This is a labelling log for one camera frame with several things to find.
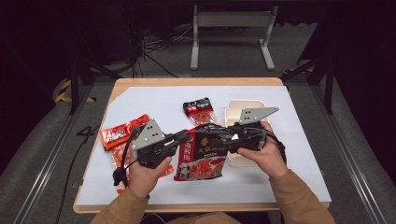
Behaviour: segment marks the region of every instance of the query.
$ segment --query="metal stand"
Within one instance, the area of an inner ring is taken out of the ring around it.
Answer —
[[[308,77],[307,82],[309,85],[317,86],[320,81],[323,79],[324,75],[326,76],[326,85],[325,85],[325,94],[324,94],[324,104],[327,108],[329,114],[332,114],[332,83],[334,76],[334,66],[332,64],[332,57],[326,58],[317,58],[315,60],[309,61],[305,63],[293,71],[287,73],[280,79],[284,82],[292,77],[295,77],[301,74],[304,70],[311,68],[313,66],[311,75]]]
[[[73,60],[70,64],[70,80],[72,87],[72,108],[70,109],[70,115],[72,115],[76,108],[78,107],[78,77],[82,80],[84,85],[92,85],[94,80],[94,76],[90,70],[90,67],[94,67],[98,71],[104,73],[108,77],[112,77],[114,79],[122,78],[120,75],[108,70],[107,68],[94,63],[93,61],[78,57]]]
[[[198,27],[220,27],[220,26],[237,26],[237,27],[265,27],[264,39],[259,39],[262,55],[268,70],[275,70],[270,51],[268,50],[268,41],[276,18],[277,7],[272,11],[262,12],[198,12],[198,7],[194,6],[193,15],[193,44],[191,54],[191,70],[198,69],[199,39]]]

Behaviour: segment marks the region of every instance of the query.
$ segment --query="white plastic container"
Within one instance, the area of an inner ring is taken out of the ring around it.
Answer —
[[[259,100],[232,100],[230,101],[228,107],[225,109],[225,126],[232,126],[237,122],[241,116],[242,109],[244,108],[264,108],[265,104],[263,101]],[[253,167],[257,166],[256,162],[246,159],[237,153],[227,154],[227,161],[232,166],[245,166]]]

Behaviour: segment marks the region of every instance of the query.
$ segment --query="metal gripper jaw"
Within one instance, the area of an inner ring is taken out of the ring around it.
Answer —
[[[260,121],[278,111],[278,107],[245,108],[242,109],[239,124],[245,125]]]

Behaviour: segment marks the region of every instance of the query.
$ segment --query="brown sleeve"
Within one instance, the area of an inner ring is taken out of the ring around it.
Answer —
[[[149,198],[141,198],[125,188],[91,223],[140,223],[148,203]]]
[[[335,223],[332,214],[292,170],[270,179],[270,183],[286,223]]]

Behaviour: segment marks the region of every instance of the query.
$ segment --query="table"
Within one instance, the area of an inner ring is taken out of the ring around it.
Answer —
[[[266,106],[278,106],[279,111],[269,117],[269,122],[278,138],[286,145],[289,168],[308,184],[321,202],[329,204],[331,198],[315,157],[289,93],[278,78],[119,79],[111,93],[101,128],[113,127],[148,113],[165,133],[189,129],[192,124],[182,112],[181,105],[185,101],[204,96],[209,97],[220,123],[224,122],[223,111],[231,99],[252,99],[256,96]],[[77,213],[97,213],[117,197],[116,189],[112,186],[111,174],[114,167],[101,145],[97,137],[84,174],[84,183],[80,186],[74,203]],[[172,160],[174,167],[177,167],[177,157],[178,154]],[[212,180],[177,182],[173,180],[174,174],[160,178],[156,189],[150,193],[146,212],[278,209],[268,176],[258,167],[235,168],[226,162],[223,176]]]

